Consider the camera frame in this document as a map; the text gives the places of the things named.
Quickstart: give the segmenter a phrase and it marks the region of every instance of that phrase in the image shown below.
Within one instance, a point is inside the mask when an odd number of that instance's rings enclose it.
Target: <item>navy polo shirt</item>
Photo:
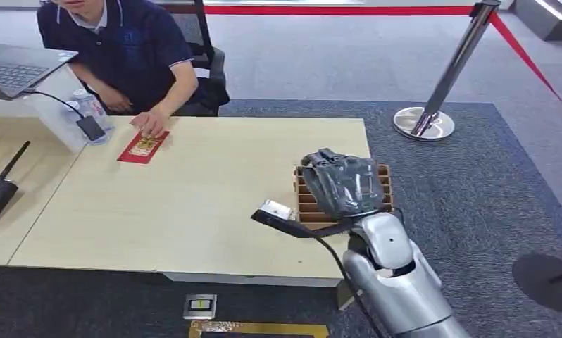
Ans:
[[[135,113],[160,102],[175,81],[169,69],[192,59],[179,27],[165,9],[148,0],[106,0],[107,26],[95,33],[80,27],[56,4],[37,13],[46,48],[77,51],[72,62],[127,96]]]

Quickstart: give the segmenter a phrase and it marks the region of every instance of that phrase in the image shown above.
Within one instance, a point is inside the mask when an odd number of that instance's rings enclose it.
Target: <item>stanchion base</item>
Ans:
[[[393,126],[400,134],[411,139],[419,139],[421,141],[435,141],[438,139],[444,139],[449,135],[453,134],[455,130],[455,123],[453,120],[443,112],[439,112],[439,117],[432,122],[430,128],[428,128],[422,136],[414,136],[411,134],[412,129],[416,126],[422,112],[423,107],[410,107],[401,109],[395,116],[393,116]]]

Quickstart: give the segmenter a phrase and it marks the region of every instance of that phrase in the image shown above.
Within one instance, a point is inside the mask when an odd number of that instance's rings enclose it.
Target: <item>yellow tape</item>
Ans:
[[[325,325],[315,324],[277,324],[277,323],[241,323],[241,322],[205,322],[193,320],[189,326],[188,338],[200,338],[202,332],[229,332],[243,334],[285,334],[328,338],[329,331]]]

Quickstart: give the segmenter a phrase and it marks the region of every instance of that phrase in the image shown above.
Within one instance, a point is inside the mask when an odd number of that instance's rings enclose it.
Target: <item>dark gray carpet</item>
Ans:
[[[514,260],[523,254],[562,258],[561,205],[493,105],[446,104],[457,131],[440,143],[413,142],[392,130],[393,113],[417,105],[239,100],[221,115],[364,118],[373,156],[392,167],[406,229],[470,333],[562,337],[562,313],[527,299],[511,277]],[[372,337],[355,306],[335,311],[328,289],[0,268],[0,338],[186,337],[181,303],[195,292],[220,295],[219,320],[324,323],[331,338]]]

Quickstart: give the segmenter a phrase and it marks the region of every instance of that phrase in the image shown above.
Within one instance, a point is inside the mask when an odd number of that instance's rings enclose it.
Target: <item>laptop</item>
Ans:
[[[16,98],[76,54],[75,51],[0,44],[0,99]]]

